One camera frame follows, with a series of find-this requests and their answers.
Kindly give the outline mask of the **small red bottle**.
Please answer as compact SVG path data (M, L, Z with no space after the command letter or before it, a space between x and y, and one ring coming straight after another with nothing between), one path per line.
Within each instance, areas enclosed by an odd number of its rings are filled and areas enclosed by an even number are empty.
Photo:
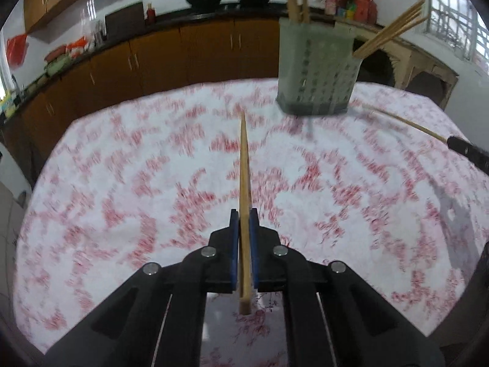
M151 4L151 2L147 6L146 14L147 14L147 22L149 24L154 23L155 17L156 17L156 12L155 12L155 9L153 8L153 5Z

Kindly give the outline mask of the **red bottles and bag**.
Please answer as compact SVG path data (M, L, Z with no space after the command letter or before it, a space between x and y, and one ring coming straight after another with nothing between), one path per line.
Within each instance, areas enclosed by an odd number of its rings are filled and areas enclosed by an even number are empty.
M374 0L326 0L325 14L375 24L378 10Z

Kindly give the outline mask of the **green perforated utensil holder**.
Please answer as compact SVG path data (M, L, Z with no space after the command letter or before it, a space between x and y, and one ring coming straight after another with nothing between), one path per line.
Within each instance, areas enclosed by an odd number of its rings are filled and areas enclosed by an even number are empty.
M283 113L331 116L348 109L361 66L349 27L279 20L277 102Z

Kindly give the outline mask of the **yellow detergent bottle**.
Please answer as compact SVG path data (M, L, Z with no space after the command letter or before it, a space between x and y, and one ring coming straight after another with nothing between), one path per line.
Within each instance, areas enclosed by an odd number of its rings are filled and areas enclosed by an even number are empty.
M5 96L1 100L1 113L4 114L5 118L11 118L17 110L16 106L17 93L15 91L11 92L7 90Z

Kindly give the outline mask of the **cream carved side table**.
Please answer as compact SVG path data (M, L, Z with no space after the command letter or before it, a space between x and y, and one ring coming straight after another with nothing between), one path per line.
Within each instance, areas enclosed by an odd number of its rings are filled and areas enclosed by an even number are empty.
M357 79L426 96L445 109L458 73L427 51L397 37L364 59Z

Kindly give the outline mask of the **stacked bowls on counter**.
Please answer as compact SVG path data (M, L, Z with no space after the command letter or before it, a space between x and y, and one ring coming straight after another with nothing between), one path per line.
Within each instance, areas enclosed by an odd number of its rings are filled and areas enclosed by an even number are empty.
M90 40L86 36L69 44L64 44L49 52L45 58L44 71L47 77L52 77L70 64L74 58L83 54L90 46Z

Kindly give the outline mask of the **wooden lower cabinets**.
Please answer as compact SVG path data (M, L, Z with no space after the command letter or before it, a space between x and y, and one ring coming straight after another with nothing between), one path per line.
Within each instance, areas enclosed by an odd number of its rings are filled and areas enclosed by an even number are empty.
M78 118L190 84L278 75L276 19L202 22L121 42L45 82L1 126L1 141L33 185Z

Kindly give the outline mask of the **dark cutting board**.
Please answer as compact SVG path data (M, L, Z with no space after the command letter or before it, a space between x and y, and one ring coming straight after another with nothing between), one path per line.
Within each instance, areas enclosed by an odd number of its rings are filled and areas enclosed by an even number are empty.
M142 2L136 2L105 16L108 41L118 40L145 28Z

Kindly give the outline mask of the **red hanging plastic bag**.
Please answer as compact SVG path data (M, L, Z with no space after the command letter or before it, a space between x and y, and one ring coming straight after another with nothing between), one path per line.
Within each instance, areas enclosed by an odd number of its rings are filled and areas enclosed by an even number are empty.
M15 70L23 65L27 48L27 34L25 33L13 36L7 40L6 56L8 66L11 70Z

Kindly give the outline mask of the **floral pink tablecloth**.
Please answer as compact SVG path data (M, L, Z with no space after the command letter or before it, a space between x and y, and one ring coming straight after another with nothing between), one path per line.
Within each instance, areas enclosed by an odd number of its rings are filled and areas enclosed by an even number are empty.
M488 155L430 99L194 85L68 127L13 313L45 366L443 366L487 246Z

